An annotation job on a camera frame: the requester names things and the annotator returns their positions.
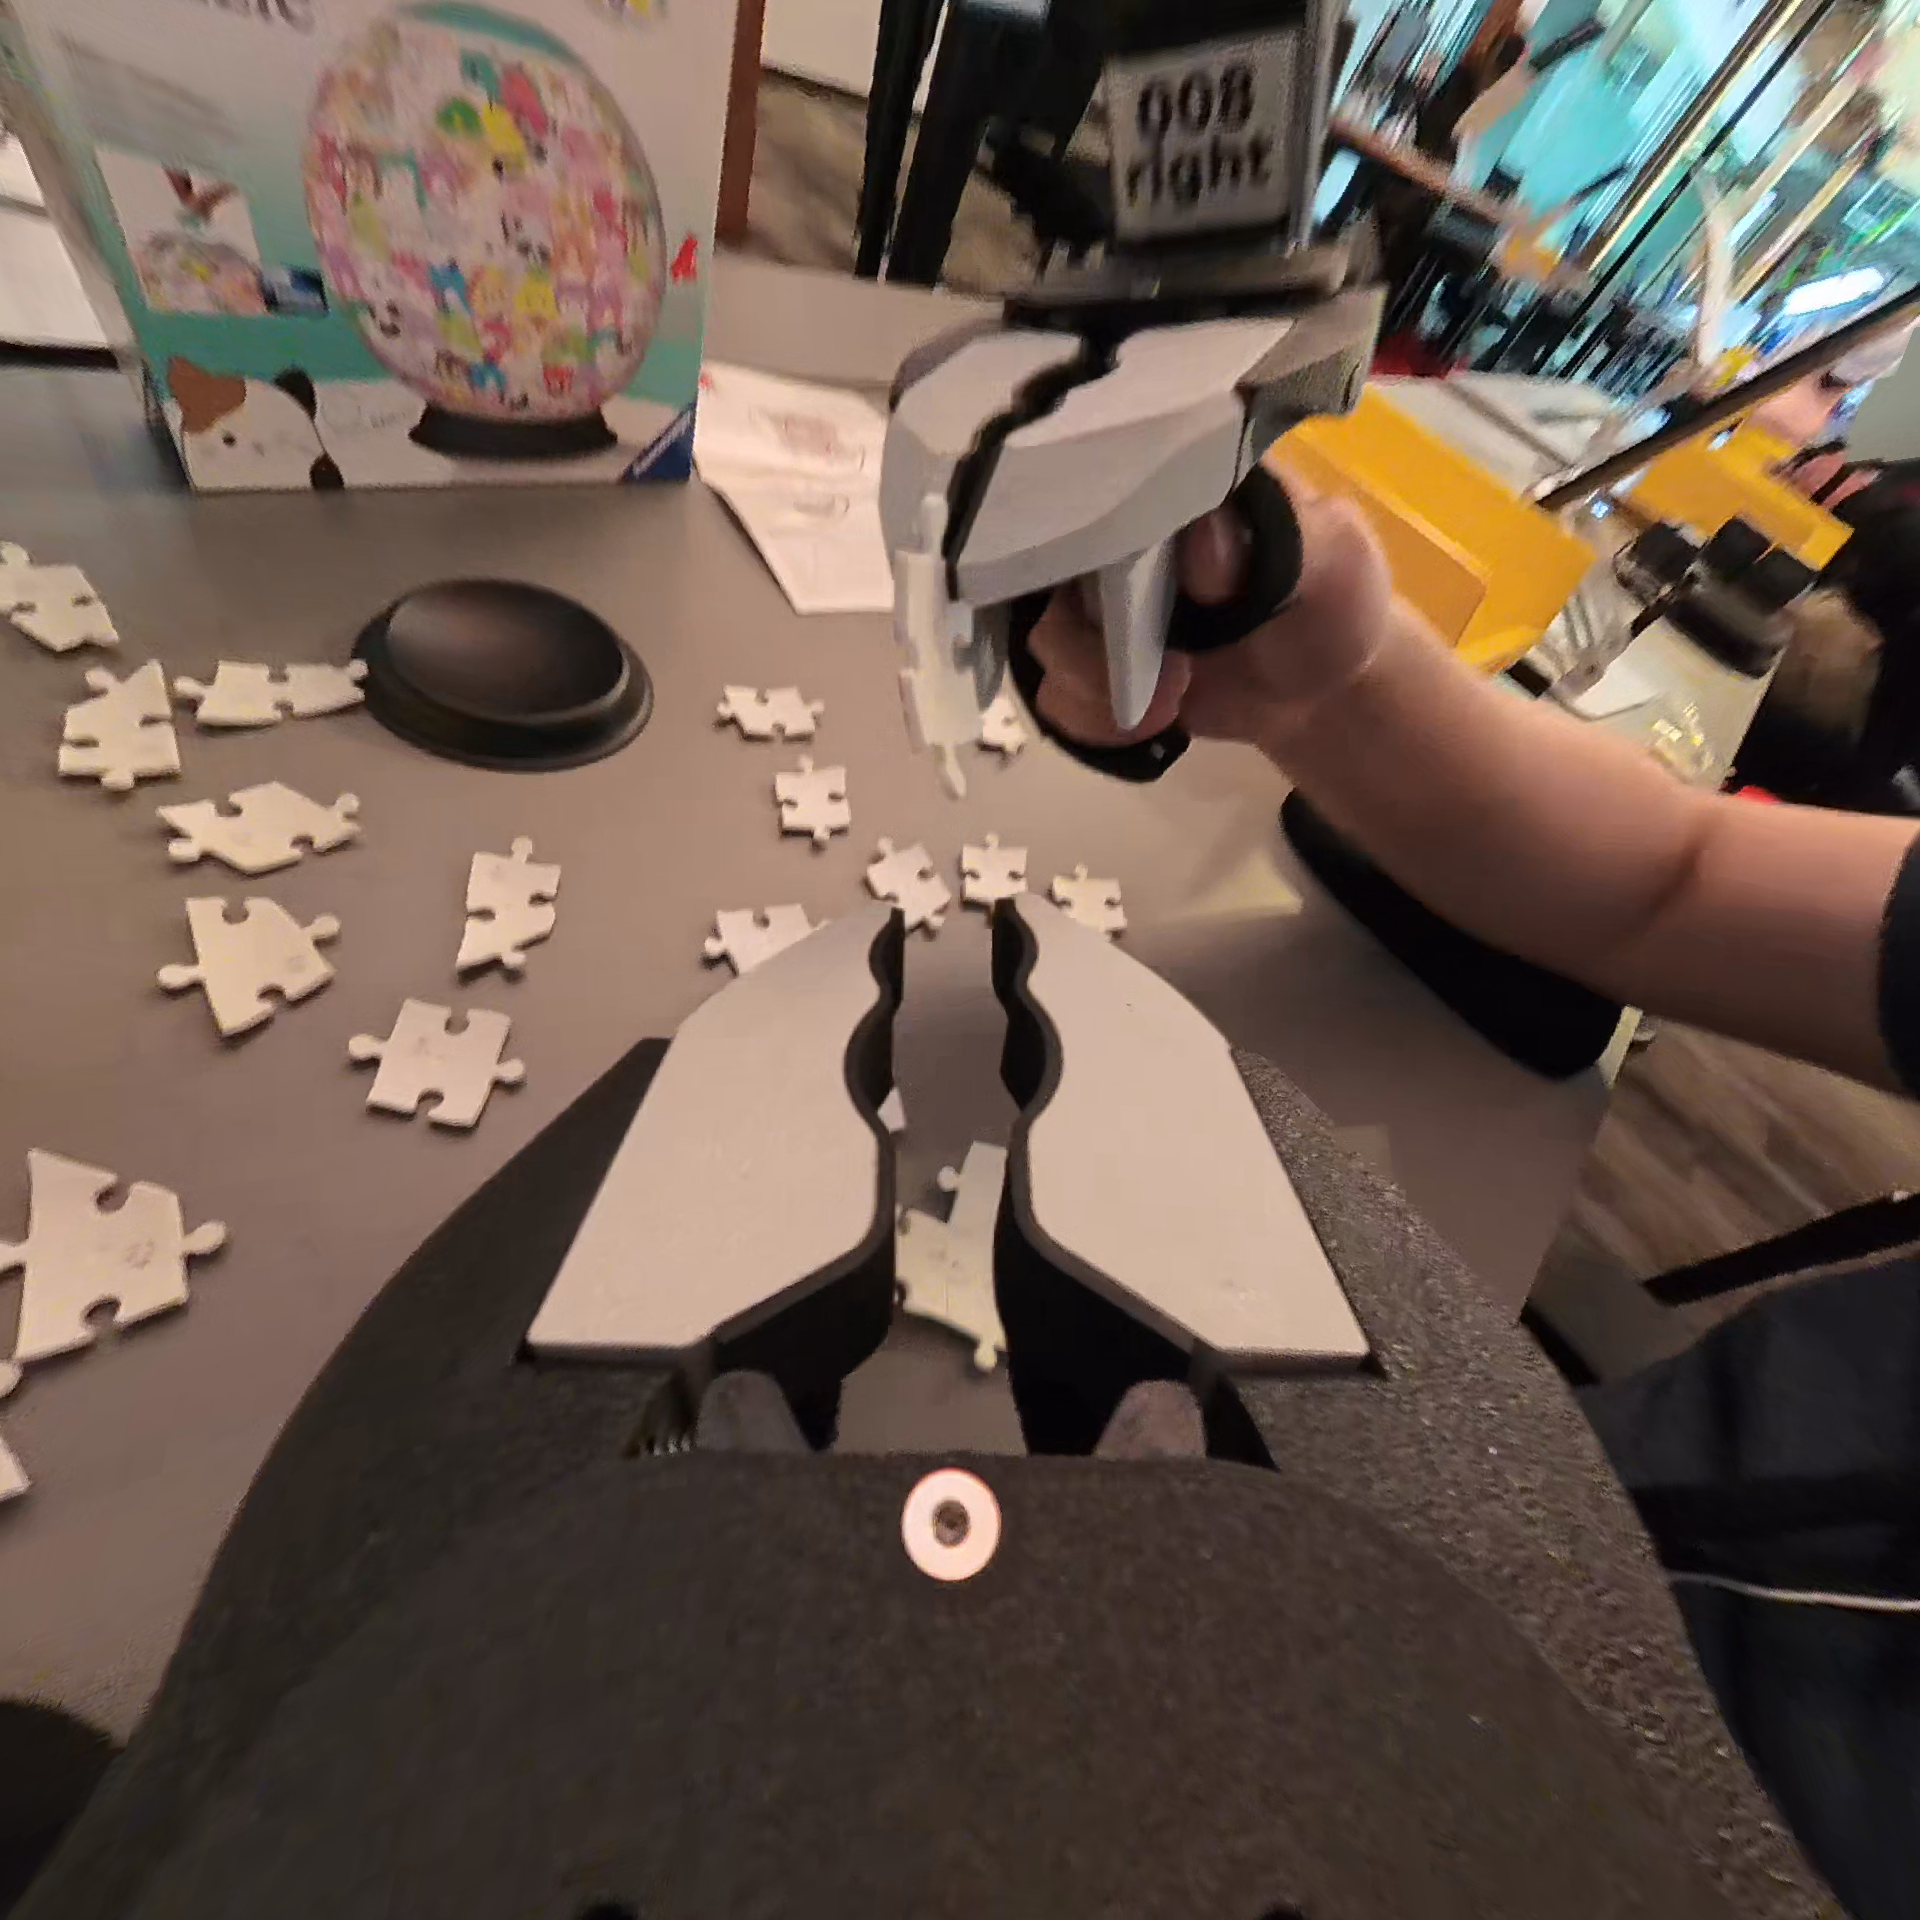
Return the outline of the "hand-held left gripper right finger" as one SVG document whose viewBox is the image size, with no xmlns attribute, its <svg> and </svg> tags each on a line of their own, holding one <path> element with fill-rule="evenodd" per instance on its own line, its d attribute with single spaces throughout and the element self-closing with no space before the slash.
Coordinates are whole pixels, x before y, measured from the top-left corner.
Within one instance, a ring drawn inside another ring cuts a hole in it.
<svg viewBox="0 0 1920 1920">
<path fill-rule="evenodd" d="M 1372 1346 L 1224 1035 L 1038 897 L 991 912 L 1015 1102 L 1003 1306 L 1075 1289 L 1205 1377 L 1360 1369 Z"/>
</svg>

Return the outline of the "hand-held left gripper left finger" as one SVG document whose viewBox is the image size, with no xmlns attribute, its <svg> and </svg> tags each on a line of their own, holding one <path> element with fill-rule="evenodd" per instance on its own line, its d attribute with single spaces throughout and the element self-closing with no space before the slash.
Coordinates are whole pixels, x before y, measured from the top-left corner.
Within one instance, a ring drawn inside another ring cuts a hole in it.
<svg viewBox="0 0 1920 1920">
<path fill-rule="evenodd" d="M 527 1326 L 543 1360 L 848 1371 L 895 1298 L 894 1022 L 904 923 L 867 904 L 709 996 L 668 1043 Z"/>
</svg>

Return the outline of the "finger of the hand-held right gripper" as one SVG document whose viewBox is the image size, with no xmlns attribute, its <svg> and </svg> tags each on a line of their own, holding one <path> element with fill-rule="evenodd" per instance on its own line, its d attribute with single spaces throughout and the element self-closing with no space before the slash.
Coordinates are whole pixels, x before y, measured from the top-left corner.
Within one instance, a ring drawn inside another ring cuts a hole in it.
<svg viewBox="0 0 1920 1920">
<path fill-rule="evenodd" d="M 951 560 L 995 608 L 1134 560 L 1224 504 L 1256 446 L 1252 393 L 1294 318 L 1147 326 L 1001 446 Z"/>
<path fill-rule="evenodd" d="M 894 601 L 932 582 L 998 605 L 1085 569 L 1061 408 L 1085 340 L 1061 326 L 977 326 L 901 366 L 879 454 Z"/>
</svg>

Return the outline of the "joined white puzzle section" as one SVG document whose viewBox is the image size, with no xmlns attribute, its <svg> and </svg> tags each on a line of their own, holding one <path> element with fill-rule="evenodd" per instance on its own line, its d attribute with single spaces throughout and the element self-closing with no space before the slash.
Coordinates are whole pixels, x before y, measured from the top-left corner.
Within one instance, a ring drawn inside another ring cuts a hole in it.
<svg viewBox="0 0 1920 1920">
<path fill-rule="evenodd" d="M 969 792 L 965 757 L 1017 757 L 1029 725 L 1003 656 L 1005 621 L 952 601 L 943 562 L 945 504 L 923 497 L 894 549 L 894 634 L 904 730 L 951 800 Z"/>
</svg>

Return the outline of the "group of white puzzle pieces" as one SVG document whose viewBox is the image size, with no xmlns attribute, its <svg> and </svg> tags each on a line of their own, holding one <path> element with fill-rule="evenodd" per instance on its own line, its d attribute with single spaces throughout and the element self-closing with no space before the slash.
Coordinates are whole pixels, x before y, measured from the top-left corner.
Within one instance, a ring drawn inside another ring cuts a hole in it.
<svg viewBox="0 0 1920 1920">
<path fill-rule="evenodd" d="M 867 617 L 800 636 L 705 492 L 101 497 L 53 523 L 132 654 L 4 656 L 4 1497 L 275 1434 L 400 1256 L 721 982 L 720 894 L 800 881 L 776 768 L 713 723 L 796 666 L 828 745 Z M 372 717 L 404 593 L 559 593 L 653 688 L 636 740 L 484 772 Z"/>
</svg>

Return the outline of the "person's right forearm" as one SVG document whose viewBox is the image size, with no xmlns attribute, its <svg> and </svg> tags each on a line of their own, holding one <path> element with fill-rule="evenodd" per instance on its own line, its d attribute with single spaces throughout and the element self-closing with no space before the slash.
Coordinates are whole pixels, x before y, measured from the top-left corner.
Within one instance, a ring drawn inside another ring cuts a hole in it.
<svg viewBox="0 0 1920 1920">
<path fill-rule="evenodd" d="M 1409 629 L 1264 752 L 1439 918 L 1619 1004 L 1915 1097 L 1915 824 L 1737 800 Z"/>
</svg>

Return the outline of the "black round ball stand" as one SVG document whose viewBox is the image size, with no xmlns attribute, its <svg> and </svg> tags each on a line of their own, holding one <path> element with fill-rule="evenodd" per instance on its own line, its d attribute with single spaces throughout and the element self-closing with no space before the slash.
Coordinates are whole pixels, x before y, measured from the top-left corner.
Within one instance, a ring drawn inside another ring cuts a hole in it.
<svg viewBox="0 0 1920 1920">
<path fill-rule="evenodd" d="M 491 772 L 576 771 L 655 712 L 632 646 L 573 596 L 516 581 L 416 587 L 352 645 L 371 715 L 400 744 Z"/>
</svg>

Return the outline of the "colourful puzzle ball box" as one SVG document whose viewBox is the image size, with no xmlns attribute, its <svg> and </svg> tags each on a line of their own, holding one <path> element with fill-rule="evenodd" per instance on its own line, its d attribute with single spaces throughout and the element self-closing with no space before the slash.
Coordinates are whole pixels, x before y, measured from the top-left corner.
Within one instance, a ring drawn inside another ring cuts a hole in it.
<svg viewBox="0 0 1920 1920">
<path fill-rule="evenodd" d="M 736 5 L 4 5 L 199 494 L 679 484 Z"/>
</svg>

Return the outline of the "person's right hand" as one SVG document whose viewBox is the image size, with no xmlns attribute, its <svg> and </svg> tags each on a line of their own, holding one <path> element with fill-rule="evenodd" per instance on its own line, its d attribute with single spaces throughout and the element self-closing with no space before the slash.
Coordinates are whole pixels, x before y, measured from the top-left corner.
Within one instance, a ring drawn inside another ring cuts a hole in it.
<svg viewBox="0 0 1920 1920">
<path fill-rule="evenodd" d="M 1285 484 L 1300 528 L 1294 595 L 1233 646 L 1168 654 L 1143 723 L 1117 728 L 1089 582 L 1057 587 L 1025 637 L 1038 673 L 1025 709 L 1083 749 L 1128 749 L 1168 730 L 1262 747 L 1286 723 L 1350 686 L 1390 641 L 1395 590 L 1368 521 L 1350 500 Z"/>
</svg>

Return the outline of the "white instruction leaflet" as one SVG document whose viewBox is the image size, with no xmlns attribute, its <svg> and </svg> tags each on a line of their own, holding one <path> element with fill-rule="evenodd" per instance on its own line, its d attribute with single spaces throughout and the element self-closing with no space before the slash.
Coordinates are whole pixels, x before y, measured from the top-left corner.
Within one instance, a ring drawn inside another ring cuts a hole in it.
<svg viewBox="0 0 1920 1920">
<path fill-rule="evenodd" d="M 692 466 L 727 505 L 785 603 L 814 614 L 888 614 L 879 533 L 884 419 L 852 390 L 709 362 Z"/>
</svg>

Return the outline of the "black tripod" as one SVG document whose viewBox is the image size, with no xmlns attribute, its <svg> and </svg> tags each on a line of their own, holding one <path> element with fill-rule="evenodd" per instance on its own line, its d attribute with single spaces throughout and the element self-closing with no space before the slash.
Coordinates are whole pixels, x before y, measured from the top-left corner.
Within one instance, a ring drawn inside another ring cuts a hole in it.
<svg viewBox="0 0 1920 1920">
<path fill-rule="evenodd" d="M 1111 12 L 879 3 L 855 277 L 932 285 L 975 177 L 1020 209 L 1083 194 L 1071 142 L 1097 99 Z"/>
</svg>

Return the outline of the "yellow plastic bin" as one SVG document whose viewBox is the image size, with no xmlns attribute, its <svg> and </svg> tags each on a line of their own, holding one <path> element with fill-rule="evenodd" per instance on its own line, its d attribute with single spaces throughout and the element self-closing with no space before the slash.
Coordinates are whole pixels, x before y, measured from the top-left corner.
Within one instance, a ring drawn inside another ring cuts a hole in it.
<svg viewBox="0 0 1920 1920">
<path fill-rule="evenodd" d="M 1622 505 L 1701 541 L 1743 521 L 1768 547 L 1822 572 L 1852 541 L 1853 528 L 1792 484 L 1789 458 L 1787 441 L 1750 424 L 1723 437 L 1695 437 L 1653 459 L 1622 494 Z"/>
<path fill-rule="evenodd" d="M 1294 425 L 1271 473 L 1347 499 L 1372 526 L 1400 601 L 1484 677 L 1523 660 L 1597 553 L 1415 414 L 1367 389 L 1347 417 Z"/>
</svg>

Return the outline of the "thin black pole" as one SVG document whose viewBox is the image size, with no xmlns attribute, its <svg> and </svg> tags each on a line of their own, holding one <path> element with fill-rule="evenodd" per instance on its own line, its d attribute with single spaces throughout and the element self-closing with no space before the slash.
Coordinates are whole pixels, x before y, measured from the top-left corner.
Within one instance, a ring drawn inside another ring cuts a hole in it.
<svg viewBox="0 0 1920 1920">
<path fill-rule="evenodd" d="M 1687 446 L 1702 434 L 1752 414 L 1758 408 L 1796 389 L 1807 378 L 1825 374 L 1837 362 L 1903 329 L 1909 323 L 1915 323 L 1915 315 L 1917 285 L 1913 284 L 1900 296 L 1871 307 L 1855 321 L 1848 321 L 1835 331 L 1822 336 L 1813 345 L 1789 352 L 1766 369 L 1741 378 L 1725 390 L 1719 390 L 1715 397 L 1702 400 L 1687 419 L 1669 420 L 1643 438 L 1635 438 L 1604 458 L 1569 468 L 1551 482 L 1532 488 L 1524 494 L 1524 500 L 1540 513 L 1574 507 L 1576 504 L 1611 489 L 1632 473 L 1638 473 L 1669 450 Z"/>
</svg>

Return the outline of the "person's dark jacket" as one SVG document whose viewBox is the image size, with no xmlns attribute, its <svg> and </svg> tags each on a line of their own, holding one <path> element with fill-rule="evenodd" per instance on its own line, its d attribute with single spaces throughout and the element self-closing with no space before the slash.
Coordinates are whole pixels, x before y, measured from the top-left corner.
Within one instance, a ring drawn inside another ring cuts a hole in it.
<svg viewBox="0 0 1920 1920">
<path fill-rule="evenodd" d="M 1915 1097 L 1915 830 L 1677 813 L 1595 978 Z M 1582 1397 L 1734 1746 L 1848 1916 L 1917 1908 L 1915 1294 L 1909 1238 Z"/>
</svg>

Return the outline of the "brown wooden post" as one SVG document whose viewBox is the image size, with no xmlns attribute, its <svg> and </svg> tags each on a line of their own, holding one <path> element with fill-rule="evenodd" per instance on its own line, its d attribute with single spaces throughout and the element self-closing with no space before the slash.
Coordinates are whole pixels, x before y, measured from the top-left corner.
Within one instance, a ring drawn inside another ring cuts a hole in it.
<svg viewBox="0 0 1920 1920">
<path fill-rule="evenodd" d="M 721 172 L 713 216 L 713 244 L 717 250 L 739 250 L 745 244 L 752 227 L 763 18 L 766 3 L 736 3 Z"/>
</svg>

